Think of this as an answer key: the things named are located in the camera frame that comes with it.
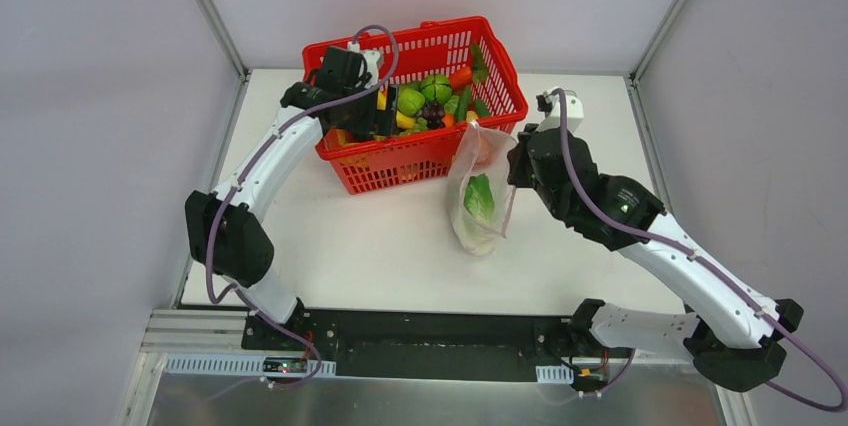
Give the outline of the yellow banana toy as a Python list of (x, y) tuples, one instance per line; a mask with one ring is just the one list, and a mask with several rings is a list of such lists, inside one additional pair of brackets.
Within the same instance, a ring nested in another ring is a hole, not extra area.
[[(379, 91), (377, 96), (377, 110), (386, 111), (387, 108), (387, 95), (385, 92)], [(401, 130), (409, 130), (416, 125), (416, 119), (414, 117), (407, 116), (400, 111), (396, 112), (395, 121), (397, 127)]]

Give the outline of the clear zip top bag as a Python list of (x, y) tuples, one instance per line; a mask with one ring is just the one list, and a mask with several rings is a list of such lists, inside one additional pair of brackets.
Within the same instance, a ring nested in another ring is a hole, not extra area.
[(491, 254), (506, 237), (516, 188), (508, 183), (508, 154), (518, 145), (510, 134), (467, 125), (448, 173), (447, 211), (462, 247), (474, 256)]

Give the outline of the green napa cabbage toy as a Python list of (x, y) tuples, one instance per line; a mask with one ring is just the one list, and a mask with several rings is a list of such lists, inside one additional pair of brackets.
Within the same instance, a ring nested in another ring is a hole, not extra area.
[(475, 220), (483, 224), (491, 224), (493, 222), (496, 206), (490, 179), (487, 174), (481, 173), (468, 178), (463, 196), (463, 205)]

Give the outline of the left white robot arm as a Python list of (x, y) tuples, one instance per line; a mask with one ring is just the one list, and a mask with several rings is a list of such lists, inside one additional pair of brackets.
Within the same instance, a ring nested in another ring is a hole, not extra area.
[(318, 67), (288, 87), (272, 122), (239, 166), (211, 191), (185, 202), (190, 255), (270, 319), (266, 335), (281, 350), (297, 348), (305, 324), (293, 316), (300, 299), (271, 273), (274, 246), (263, 220), (275, 195), (309, 149), (333, 128), (387, 136), (391, 108), (378, 93), (389, 75), (385, 55), (355, 41), (331, 46)]

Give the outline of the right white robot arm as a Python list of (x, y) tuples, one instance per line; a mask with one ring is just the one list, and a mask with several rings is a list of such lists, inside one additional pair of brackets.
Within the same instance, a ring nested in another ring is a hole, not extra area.
[(585, 239), (641, 266), (677, 294), (685, 312), (628, 310), (585, 299), (571, 317), (569, 346), (583, 356), (603, 347), (687, 360), (711, 382), (747, 392), (775, 379), (786, 360), (775, 319), (797, 329), (802, 307), (773, 300), (733, 275), (725, 280), (692, 259), (695, 245), (664, 204), (638, 181), (598, 171), (585, 141), (569, 136), (571, 181), (560, 128), (525, 126), (508, 154), (509, 184), (531, 188), (549, 213)]

